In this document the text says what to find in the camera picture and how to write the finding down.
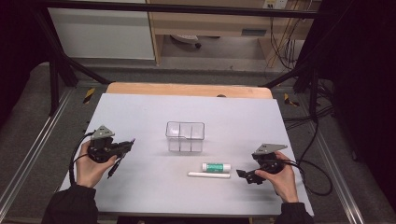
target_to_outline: hand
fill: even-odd
[[[79,156],[86,155],[90,141],[81,145]],[[116,161],[117,156],[111,157],[107,162],[97,163],[88,156],[77,160],[77,184],[87,188],[93,188],[102,178],[103,173]]]
[[[288,157],[279,151],[276,151],[275,154],[280,160],[289,160]],[[276,193],[282,198],[284,203],[299,202],[294,172],[290,165],[285,165],[283,170],[275,175],[269,174],[262,170],[256,170],[254,174],[269,180],[273,184]]]

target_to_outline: black sleeve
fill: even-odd
[[[96,189],[73,185],[55,193],[49,201],[41,224],[96,224]]]
[[[306,212],[303,203],[282,203],[282,213],[275,224],[311,224],[314,219]]]

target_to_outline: green label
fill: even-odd
[[[206,171],[209,173],[223,172],[223,164],[221,164],[221,163],[207,163]]]

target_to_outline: white wall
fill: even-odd
[[[49,14],[70,57],[154,60],[147,12],[49,8]]]

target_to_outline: glue stick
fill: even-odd
[[[231,171],[230,164],[224,163],[202,163],[202,171],[208,173],[229,173]]]

